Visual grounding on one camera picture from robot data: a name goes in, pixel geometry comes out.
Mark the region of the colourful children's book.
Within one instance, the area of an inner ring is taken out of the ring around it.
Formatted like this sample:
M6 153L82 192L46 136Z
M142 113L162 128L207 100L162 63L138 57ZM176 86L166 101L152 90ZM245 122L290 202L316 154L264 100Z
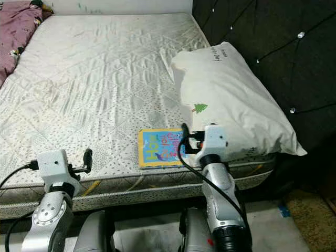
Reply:
M180 128L143 129L138 134L138 162L142 170L182 166L178 159Z

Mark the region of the white pillow with tree print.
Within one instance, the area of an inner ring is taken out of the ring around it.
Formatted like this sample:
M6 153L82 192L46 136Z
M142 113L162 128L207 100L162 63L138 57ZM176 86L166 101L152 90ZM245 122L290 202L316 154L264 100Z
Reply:
M171 69L188 127L221 125L228 160L307 154L278 103L232 44L179 52Z

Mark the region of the silver left robot leg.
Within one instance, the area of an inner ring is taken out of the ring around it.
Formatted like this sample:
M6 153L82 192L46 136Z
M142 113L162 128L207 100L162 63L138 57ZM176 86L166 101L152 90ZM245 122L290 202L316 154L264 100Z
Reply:
M73 252L119 252L114 244L115 231L115 223L107 211L93 212L84 221Z

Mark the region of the silver robot leg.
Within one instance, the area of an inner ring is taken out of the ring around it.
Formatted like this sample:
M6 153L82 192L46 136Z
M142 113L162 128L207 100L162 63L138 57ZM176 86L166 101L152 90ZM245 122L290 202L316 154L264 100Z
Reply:
M114 244L115 231L115 223L107 211L93 212L84 221L73 252L119 252Z
M208 218L204 211L197 208L184 209L178 226L183 235L178 252L215 252Z

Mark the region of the white quilted mattress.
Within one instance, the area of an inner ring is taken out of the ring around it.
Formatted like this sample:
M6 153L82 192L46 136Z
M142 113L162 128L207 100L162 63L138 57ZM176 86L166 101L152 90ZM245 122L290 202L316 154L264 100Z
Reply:
M0 90L0 180L40 153L63 149L81 165L92 149L78 197L201 185L185 168L139 168L138 134L187 122L170 61L208 46L188 14L49 17ZM38 171L19 171L0 205L43 195Z

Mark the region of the silver right robot leg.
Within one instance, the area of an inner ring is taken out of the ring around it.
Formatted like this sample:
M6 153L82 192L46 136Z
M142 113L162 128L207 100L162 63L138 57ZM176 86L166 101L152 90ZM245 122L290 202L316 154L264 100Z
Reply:
M215 252L208 218L204 211L197 208L184 209L178 226L183 235L178 252Z

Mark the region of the dark tufted headboard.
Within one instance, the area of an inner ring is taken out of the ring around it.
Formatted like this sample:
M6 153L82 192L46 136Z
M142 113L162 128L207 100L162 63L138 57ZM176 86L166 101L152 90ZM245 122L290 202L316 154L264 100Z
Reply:
M336 0L193 0L211 44L233 44L276 99L305 156L281 154L257 188L284 195L336 168Z

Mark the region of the brown floor mat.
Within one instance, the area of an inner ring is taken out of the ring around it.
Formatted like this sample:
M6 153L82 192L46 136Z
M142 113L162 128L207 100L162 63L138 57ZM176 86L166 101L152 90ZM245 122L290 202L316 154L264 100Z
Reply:
M336 214L321 195L293 190L284 202L312 252L336 252Z

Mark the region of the pink cartoon print blanket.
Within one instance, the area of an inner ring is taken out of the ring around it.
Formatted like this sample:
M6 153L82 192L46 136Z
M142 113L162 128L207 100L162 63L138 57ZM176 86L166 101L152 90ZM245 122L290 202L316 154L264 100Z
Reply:
M37 27L53 13L43 0L0 3L0 86L14 72Z

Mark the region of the dark bed frame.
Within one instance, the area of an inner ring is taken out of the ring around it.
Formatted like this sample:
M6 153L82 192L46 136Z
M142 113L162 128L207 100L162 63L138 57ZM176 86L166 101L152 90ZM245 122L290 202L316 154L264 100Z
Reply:
M262 183L237 191L238 200L254 202L282 197L283 191L273 188L269 183ZM1 204L0 220L15 220L38 206L40 199L33 202L19 204ZM108 193L93 196L75 197L72 200L72 211L92 212L103 209L120 211L120 216L146 216L151 213L168 213L180 211L187 206L204 206L205 196L202 194L201 185L188 185L168 189L149 190L133 193ZM119 217L121 220L132 217Z

